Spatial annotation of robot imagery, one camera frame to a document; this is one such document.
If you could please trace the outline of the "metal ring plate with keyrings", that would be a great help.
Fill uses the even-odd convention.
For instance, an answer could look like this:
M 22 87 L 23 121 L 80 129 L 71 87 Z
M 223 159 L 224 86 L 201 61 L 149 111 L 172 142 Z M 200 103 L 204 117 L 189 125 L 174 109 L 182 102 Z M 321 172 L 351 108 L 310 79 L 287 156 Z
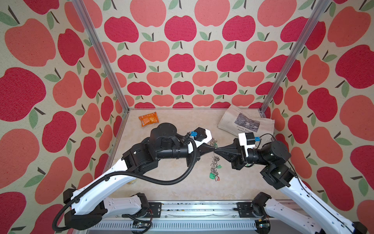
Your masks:
M 214 138 L 209 142 L 209 145 L 212 146 L 213 148 L 217 148 L 217 140 L 215 140 Z M 218 173 L 218 169 L 221 168 L 221 165 L 218 164 L 219 162 L 219 156 L 216 155 L 215 153 L 213 153 L 213 156 L 212 156 L 212 162 L 211 162 L 211 165 L 210 165 L 210 174 L 209 174 L 209 178 L 210 179 L 213 179 L 215 181 L 220 181 L 220 178 L 219 178 L 219 173 Z

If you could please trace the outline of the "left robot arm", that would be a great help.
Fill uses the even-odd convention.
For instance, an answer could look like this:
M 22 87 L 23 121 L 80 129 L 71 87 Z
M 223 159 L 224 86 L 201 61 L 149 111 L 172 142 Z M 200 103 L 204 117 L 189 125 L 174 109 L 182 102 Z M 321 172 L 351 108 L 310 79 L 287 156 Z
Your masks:
M 149 137 L 133 145 L 112 168 L 90 184 L 80 190 L 64 191 L 65 205 L 52 222 L 53 231 L 85 230 L 95 226 L 110 212 L 107 197 L 135 179 L 162 186 L 182 182 L 200 159 L 199 147 L 207 146 L 211 140 L 211 131 L 201 127 L 182 136 L 171 123 L 158 125 L 151 130 Z M 157 168 L 159 160 L 163 159 L 186 159 L 188 168 L 180 177 L 172 180 L 145 175 Z

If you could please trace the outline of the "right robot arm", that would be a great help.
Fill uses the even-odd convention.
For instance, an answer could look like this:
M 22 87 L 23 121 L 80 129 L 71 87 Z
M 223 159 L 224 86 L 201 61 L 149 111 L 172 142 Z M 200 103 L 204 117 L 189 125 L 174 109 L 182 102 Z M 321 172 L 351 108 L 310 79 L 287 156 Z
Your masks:
M 231 163 L 235 170 L 253 165 L 262 165 L 260 174 L 267 184 L 287 195 L 307 214 L 303 215 L 286 208 L 270 195 L 259 193 L 252 201 L 254 215 L 274 217 L 303 234 L 366 234 L 367 227 L 359 221 L 353 222 L 335 212 L 318 198 L 302 181 L 292 167 L 287 166 L 291 158 L 285 144 L 272 141 L 260 147 L 259 137 L 250 140 L 236 138 L 231 145 L 213 148 L 213 152 Z

